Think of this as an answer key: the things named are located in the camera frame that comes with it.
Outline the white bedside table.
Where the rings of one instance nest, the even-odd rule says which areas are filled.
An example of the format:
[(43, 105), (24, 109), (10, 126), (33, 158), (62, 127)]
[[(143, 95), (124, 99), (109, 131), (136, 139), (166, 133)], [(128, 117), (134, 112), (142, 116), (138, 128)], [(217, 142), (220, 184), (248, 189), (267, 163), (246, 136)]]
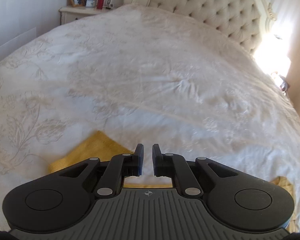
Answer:
[(72, 6), (61, 7), (61, 9), (59, 9), (61, 15), (61, 25), (79, 20), (84, 17), (95, 16), (109, 11), (111, 11), (111, 9), (103, 8), (99, 10), (96, 8)]

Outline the red water bottle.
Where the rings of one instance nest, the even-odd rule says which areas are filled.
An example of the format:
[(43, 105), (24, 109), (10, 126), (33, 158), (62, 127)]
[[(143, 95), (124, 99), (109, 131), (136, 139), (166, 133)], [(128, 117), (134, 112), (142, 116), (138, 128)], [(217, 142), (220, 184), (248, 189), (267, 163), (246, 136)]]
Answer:
[(97, 0), (96, 9), (101, 10), (103, 9), (104, 0)]

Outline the white floral bedspread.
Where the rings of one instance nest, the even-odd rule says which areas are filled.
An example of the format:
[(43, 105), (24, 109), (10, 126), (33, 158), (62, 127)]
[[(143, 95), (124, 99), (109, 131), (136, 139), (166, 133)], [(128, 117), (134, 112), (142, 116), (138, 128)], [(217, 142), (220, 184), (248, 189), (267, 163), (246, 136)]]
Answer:
[(206, 156), (295, 187), (300, 118), (273, 80), (226, 36), (161, 9), (125, 5), (61, 25), (0, 62), (0, 230), (5, 195), (46, 174), (94, 132), (133, 150)]

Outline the mustard yellow knit sweater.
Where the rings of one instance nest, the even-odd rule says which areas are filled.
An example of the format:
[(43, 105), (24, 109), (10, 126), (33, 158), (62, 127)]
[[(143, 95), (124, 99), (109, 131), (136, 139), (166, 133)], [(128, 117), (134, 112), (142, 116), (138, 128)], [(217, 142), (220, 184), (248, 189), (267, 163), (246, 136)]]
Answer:
[[(58, 159), (48, 166), (48, 173), (53, 173), (79, 163), (91, 157), (99, 157), (101, 161), (110, 161), (111, 158), (120, 153), (132, 153), (132, 151), (124, 148), (119, 143), (110, 139), (106, 134), (101, 131), (93, 133), (90, 137), (81, 142), (73, 150), (71, 150), (65, 157)], [(293, 184), (283, 176), (278, 176), (271, 183), (282, 187), (293, 197), (295, 202), (295, 192)], [(172, 187), (172, 181), (159, 182), (155, 184), (150, 183), (124, 183), (124, 187), (136, 188), (165, 188)], [(293, 212), (290, 223), (287, 226), (290, 233), (297, 232), (296, 228), (296, 214)]]

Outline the cream tufted headboard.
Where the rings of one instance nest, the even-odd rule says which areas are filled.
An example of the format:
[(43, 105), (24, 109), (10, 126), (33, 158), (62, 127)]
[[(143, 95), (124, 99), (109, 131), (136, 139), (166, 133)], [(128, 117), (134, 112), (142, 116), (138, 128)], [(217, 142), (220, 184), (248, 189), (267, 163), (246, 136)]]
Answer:
[(250, 54), (277, 19), (267, 0), (123, 0), (185, 15), (215, 28)]

